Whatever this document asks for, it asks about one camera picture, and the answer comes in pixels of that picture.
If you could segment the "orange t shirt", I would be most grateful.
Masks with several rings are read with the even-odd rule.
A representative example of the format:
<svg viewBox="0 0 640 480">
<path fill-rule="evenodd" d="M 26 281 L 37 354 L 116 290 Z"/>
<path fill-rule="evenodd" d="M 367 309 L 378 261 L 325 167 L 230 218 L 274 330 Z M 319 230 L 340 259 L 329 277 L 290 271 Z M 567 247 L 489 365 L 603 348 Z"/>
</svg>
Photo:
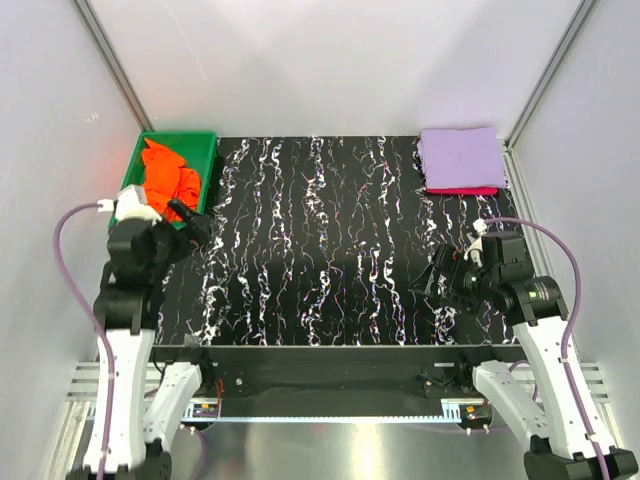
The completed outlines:
<svg viewBox="0 0 640 480">
<path fill-rule="evenodd" d="M 201 194 L 199 174 L 187 167 L 186 160 L 170 148 L 145 139 L 142 151 L 145 181 L 142 184 L 148 204 L 169 222 L 179 222 L 179 217 L 169 208 L 174 198 L 196 210 Z"/>
</svg>

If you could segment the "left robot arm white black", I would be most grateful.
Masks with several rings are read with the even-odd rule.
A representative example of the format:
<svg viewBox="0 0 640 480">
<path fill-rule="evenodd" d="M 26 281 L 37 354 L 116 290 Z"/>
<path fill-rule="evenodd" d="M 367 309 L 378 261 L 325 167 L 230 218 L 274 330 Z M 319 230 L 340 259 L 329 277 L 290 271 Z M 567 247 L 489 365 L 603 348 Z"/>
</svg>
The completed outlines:
<svg viewBox="0 0 640 480">
<path fill-rule="evenodd" d="M 93 430 L 80 467 L 70 479 L 168 479 L 171 447 L 191 398 L 208 394 L 216 372 L 199 347 L 169 363 L 156 392 L 145 390 L 154 346 L 162 282 L 169 268 L 208 242 L 207 218 L 178 199 L 170 209 L 184 225 L 176 228 L 138 194 L 122 192 L 92 208 L 115 219 L 108 232 L 109 259 L 99 294 L 88 303 L 70 277 L 61 254 L 60 221 L 54 230 L 57 266 L 94 324 L 99 349 L 98 391 Z"/>
</svg>

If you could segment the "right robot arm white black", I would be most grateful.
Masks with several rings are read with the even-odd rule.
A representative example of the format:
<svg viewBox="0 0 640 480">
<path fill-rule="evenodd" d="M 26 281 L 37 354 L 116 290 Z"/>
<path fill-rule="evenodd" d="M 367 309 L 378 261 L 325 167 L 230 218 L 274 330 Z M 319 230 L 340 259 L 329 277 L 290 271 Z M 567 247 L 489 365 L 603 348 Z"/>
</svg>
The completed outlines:
<svg viewBox="0 0 640 480">
<path fill-rule="evenodd" d="M 522 347 L 542 401 L 535 402 L 490 347 L 461 353 L 452 375 L 427 385 L 481 395 L 524 449 L 530 479 L 629 479 L 639 472 L 633 452 L 617 446 L 584 378 L 567 329 L 569 314 L 557 282 L 538 276 L 524 238 L 494 232 L 476 253 L 449 245 L 435 251 L 415 283 L 431 303 L 475 313 L 488 303 L 502 313 Z"/>
</svg>

